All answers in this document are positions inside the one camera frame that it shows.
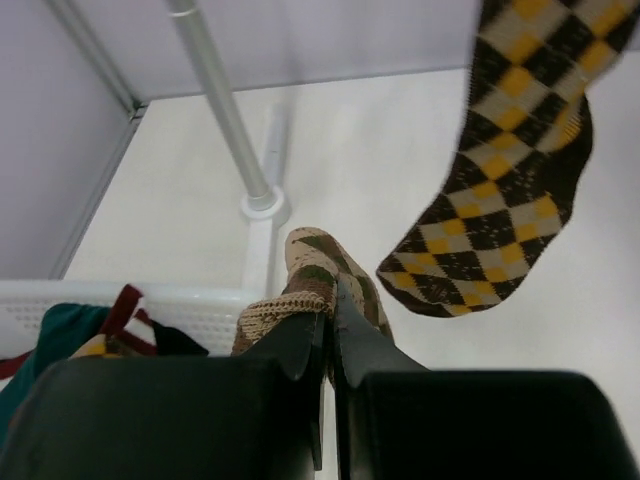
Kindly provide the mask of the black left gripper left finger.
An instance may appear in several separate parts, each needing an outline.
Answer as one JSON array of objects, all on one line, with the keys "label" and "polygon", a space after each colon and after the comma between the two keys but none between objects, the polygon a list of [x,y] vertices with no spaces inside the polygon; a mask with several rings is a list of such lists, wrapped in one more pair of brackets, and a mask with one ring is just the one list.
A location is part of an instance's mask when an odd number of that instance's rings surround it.
[{"label": "black left gripper left finger", "polygon": [[311,479],[322,466],[323,315],[233,357],[85,357],[14,417],[5,479]]}]

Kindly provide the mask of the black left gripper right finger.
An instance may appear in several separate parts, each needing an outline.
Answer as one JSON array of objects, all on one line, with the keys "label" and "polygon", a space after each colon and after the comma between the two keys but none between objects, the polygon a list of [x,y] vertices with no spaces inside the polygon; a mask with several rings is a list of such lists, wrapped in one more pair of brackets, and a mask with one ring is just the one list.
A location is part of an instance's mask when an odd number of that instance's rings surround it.
[{"label": "black left gripper right finger", "polygon": [[338,288],[333,334],[343,479],[635,479],[606,396],[570,371],[430,370]]}]

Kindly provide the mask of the dark yellow argyle sock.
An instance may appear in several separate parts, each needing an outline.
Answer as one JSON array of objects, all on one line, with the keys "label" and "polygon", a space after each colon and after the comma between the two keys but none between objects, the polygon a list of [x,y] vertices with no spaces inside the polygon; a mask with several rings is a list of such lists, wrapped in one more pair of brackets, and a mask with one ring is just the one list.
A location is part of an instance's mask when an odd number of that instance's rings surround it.
[{"label": "dark yellow argyle sock", "polygon": [[130,355],[130,349],[116,337],[99,334],[76,350],[70,359],[81,357],[122,358]]}]

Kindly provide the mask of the teal reindeer sock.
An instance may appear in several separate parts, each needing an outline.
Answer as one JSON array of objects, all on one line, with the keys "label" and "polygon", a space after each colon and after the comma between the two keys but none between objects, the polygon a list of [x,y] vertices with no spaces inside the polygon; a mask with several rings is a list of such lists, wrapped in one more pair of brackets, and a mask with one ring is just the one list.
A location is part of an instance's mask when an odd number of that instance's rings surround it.
[{"label": "teal reindeer sock", "polygon": [[109,312],[108,307],[72,303],[57,304],[46,311],[35,348],[1,391],[1,445],[14,414],[37,378],[97,335]]}]

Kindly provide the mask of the brown black argyle sock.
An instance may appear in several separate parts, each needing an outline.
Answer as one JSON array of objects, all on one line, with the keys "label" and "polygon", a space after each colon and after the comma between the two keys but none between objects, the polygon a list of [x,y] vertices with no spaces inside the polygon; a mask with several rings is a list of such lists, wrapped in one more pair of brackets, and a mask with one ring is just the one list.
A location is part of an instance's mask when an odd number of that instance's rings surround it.
[{"label": "brown black argyle sock", "polygon": [[446,318],[515,292],[572,216],[593,147],[587,89],[638,21],[635,1],[482,4],[449,175],[376,272],[396,300]]}]

